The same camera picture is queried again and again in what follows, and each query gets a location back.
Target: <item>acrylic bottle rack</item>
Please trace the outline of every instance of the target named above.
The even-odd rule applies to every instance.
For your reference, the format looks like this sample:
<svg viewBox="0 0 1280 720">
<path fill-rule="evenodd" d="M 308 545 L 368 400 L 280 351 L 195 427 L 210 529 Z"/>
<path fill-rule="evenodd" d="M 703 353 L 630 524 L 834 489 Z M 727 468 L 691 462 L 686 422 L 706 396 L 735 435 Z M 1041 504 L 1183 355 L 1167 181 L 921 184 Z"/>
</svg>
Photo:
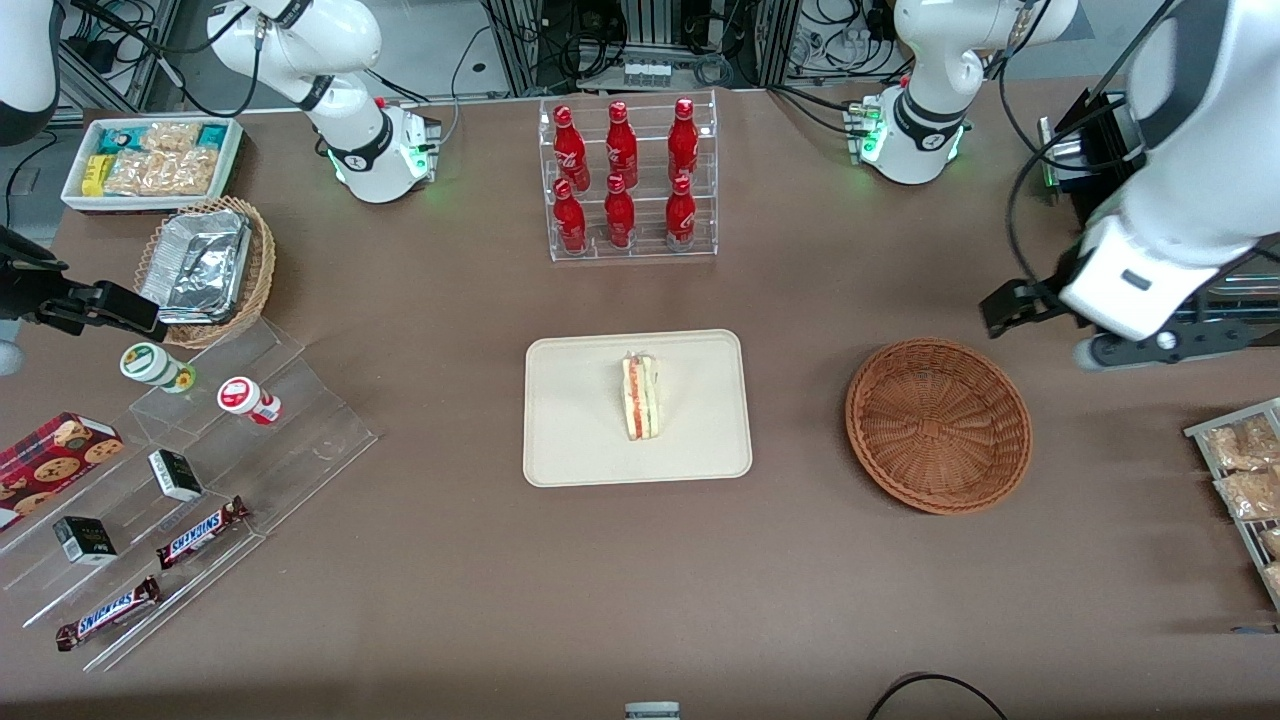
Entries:
<svg viewBox="0 0 1280 720">
<path fill-rule="evenodd" d="M 689 97 L 694 101 L 694 124 L 698 126 L 698 169 L 692 174 L 690 190 L 698 211 L 694 214 L 694 242 L 684 252 L 672 252 L 667 247 L 667 199 L 671 196 L 671 178 L 667 174 L 667 135 L 675 120 L 676 100 Z M 631 188 L 631 199 L 636 208 L 635 242 L 630 250 L 618 250 L 607 236 L 604 218 L 604 199 L 608 195 L 605 178 L 609 176 L 609 161 L 604 138 L 609 132 L 608 104 L 611 100 L 623 100 L 631 127 L 636 132 L 639 147 L 640 177 Z M 577 193 L 579 202 L 586 214 L 586 252 L 570 255 L 556 229 L 552 206 L 556 196 L 552 183 L 559 177 L 556 164 L 556 123 L 552 110 L 557 105 L 568 105 L 573 111 L 573 124 L 586 142 L 586 167 L 591 173 L 591 184 L 585 192 Z M 680 260 L 684 258 L 705 258 L 719 250 L 719 210 L 717 182 L 717 118 L 716 95 L 701 92 L 658 92 L 618 95 L 611 97 L 576 96 L 543 100 L 539 106 L 538 150 L 543 170 L 543 202 L 547 206 L 547 237 L 554 261 L 591 260 Z"/>
</svg>

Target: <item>plastic container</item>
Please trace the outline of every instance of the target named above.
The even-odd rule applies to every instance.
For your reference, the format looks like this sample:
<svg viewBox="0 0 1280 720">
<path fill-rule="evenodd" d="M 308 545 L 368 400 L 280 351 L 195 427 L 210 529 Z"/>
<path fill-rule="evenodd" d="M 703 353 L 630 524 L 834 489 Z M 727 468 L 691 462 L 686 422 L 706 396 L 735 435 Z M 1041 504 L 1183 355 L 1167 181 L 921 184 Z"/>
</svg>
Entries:
<svg viewBox="0 0 1280 720">
<path fill-rule="evenodd" d="M 259 425 L 270 425 L 280 419 L 280 398 L 244 377 L 223 383 L 218 389 L 218 406 L 232 415 L 246 415 Z"/>
<path fill-rule="evenodd" d="M 133 128 L 152 122 L 166 123 L 201 123 L 204 126 L 224 126 L 227 135 L 218 151 L 218 163 L 214 167 L 214 177 L 209 183 L 209 191 L 204 195 L 168 195 L 161 197 L 120 197 L 120 196 L 87 196 L 81 191 L 81 181 L 84 179 L 84 170 L 88 168 L 90 158 L 97 154 L 99 143 L 105 132 L 113 129 Z M 156 115 L 147 118 L 113 118 L 93 120 L 84 128 L 84 137 L 81 140 L 79 150 L 76 151 L 76 160 L 67 173 L 67 182 L 63 183 L 63 202 L 81 213 L 146 213 L 163 211 L 186 208 L 205 200 L 216 200 L 227 190 L 232 168 L 236 165 L 236 156 L 239 152 L 243 129 L 241 124 L 229 118 L 211 118 L 209 115 Z"/>
<path fill-rule="evenodd" d="M 174 395 L 196 384 L 195 368 L 152 342 L 138 342 L 125 350 L 120 355 L 120 374 Z"/>
</svg>

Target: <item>clear acrylic stand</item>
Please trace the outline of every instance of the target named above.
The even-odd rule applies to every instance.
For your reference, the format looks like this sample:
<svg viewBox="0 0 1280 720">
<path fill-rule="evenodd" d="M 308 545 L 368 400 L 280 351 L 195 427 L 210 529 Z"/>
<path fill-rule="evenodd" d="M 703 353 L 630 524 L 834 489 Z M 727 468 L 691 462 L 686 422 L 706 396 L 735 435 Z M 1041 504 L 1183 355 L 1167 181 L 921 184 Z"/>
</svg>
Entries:
<svg viewBox="0 0 1280 720">
<path fill-rule="evenodd" d="M 74 496 L 46 502 L 55 507 L 42 507 L 38 519 L 6 533 L 17 534 L 0 547 L 5 602 L 26 618 L 26 628 L 49 635 L 50 652 L 59 626 L 155 575 L 164 598 L 159 606 L 132 614 L 67 653 L 86 671 L 110 669 L 374 443 L 374 433 L 325 388 L 301 350 L 266 320 L 205 350 L 192 360 L 196 387 L 177 396 L 152 389 L 114 423 L 129 443 L 114 464 L 82 480 Z M 232 375 L 255 378 L 279 397 L 282 418 L 257 425 L 223 413 L 214 393 Z M 198 501 L 183 503 L 160 492 L 147 462 L 157 447 L 191 461 L 205 488 Z M 156 548 L 237 495 L 252 515 L 161 571 Z M 101 566 L 68 562 L 52 532 L 63 515 L 102 520 L 119 556 Z"/>
<path fill-rule="evenodd" d="M 630 250 L 618 250 L 607 236 L 604 218 L 605 178 L 609 176 L 604 138 L 609 132 L 609 111 L 605 100 L 591 96 L 543 100 L 539 108 L 538 150 L 543 169 L 543 201 L 547 206 L 547 237 L 552 260 L 680 260 L 716 255 L 719 250 L 719 215 L 717 182 L 717 145 L 719 132 L 716 95 L 701 92 L 657 92 L 620 96 L 627 104 L 627 115 L 636 132 L 640 155 L 640 179 L 631 188 L 636 206 L 636 237 Z M 684 252 L 667 247 L 667 199 L 671 196 L 671 178 L 667 174 L 667 135 L 675 120 L 676 100 L 694 101 L 694 124 L 698 126 L 698 170 L 692 176 L 691 195 L 698 206 L 694 215 L 694 242 Z M 552 110 L 568 105 L 573 111 L 573 124 L 586 142 L 586 167 L 591 173 L 591 186 L 577 195 L 586 214 L 586 252 L 570 255 L 559 241 L 552 206 L 556 196 L 552 183 L 559 177 L 556 164 L 556 123 Z"/>
</svg>

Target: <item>white tray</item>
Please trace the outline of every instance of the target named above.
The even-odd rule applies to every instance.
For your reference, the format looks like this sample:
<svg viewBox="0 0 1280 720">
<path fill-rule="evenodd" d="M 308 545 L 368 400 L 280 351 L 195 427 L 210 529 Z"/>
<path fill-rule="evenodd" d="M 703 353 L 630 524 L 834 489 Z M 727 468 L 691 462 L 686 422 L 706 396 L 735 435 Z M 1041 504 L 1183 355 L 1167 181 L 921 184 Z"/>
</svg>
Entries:
<svg viewBox="0 0 1280 720">
<path fill-rule="evenodd" d="M 627 438 L 622 359 L 658 359 L 662 434 Z M 525 355 L 525 479 L 536 487 L 740 478 L 751 469 L 742 346 L 730 331 L 540 340 Z"/>
<path fill-rule="evenodd" d="M 214 178 L 209 182 L 209 191 L 204 195 L 165 195 L 160 197 L 128 197 L 128 196 L 101 196 L 90 197 L 81 193 L 81 181 L 84 179 L 84 167 L 88 159 L 97 152 L 102 133 L 109 129 L 148 126 L 155 122 L 165 123 L 200 123 L 204 126 L 227 126 L 227 136 L 218 151 L 218 164 L 214 167 Z M 223 196 L 227 182 L 230 179 L 232 168 L 236 165 L 236 154 L 239 151 L 241 124 L 230 118 L 211 118 L 209 115 L 145 115 L 140 118 L 111 118 L 93 120 L 84 128 L 84 137 L 81 138 L 79 150 L 72 163 L 70 172 L 67 173 L 67 182 L 63 183 L 63 202 L 73 210 L 82 213 L 138 213 L 156 210 L 175 210 L 195 205 L 202 200 L 216 200 Z"/>
</svg>

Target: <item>bread slice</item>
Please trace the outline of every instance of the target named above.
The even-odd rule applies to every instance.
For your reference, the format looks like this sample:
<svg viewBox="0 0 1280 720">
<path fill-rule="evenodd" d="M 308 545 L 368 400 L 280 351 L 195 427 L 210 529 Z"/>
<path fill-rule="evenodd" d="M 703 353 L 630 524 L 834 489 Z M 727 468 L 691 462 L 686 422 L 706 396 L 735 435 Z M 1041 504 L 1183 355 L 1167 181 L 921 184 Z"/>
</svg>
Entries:
<svg viewBox="0 0 1280 720">
<path fill-rule="evenodd" d="M 631 355 L 622 361 L 622 407 L 627 437 L 650 439 L 662 430 L 658 405 L 658 361 L 648 355 Z"/>
</svg>

